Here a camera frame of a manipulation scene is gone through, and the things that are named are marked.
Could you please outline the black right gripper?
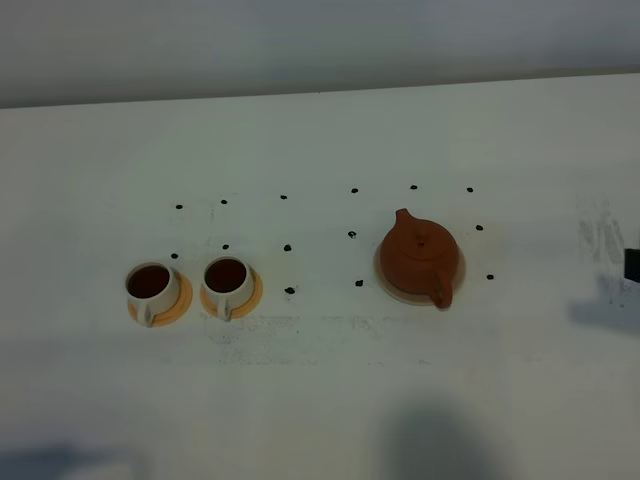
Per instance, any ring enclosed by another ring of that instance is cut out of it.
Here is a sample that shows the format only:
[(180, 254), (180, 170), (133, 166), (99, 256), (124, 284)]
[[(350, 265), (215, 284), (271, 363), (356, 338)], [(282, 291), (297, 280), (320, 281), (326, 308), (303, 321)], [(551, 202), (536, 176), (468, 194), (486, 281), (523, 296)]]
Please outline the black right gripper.
[(627, 248), (624, 250), (624, 278), (629, 281), (640, 281), (640, 250)]

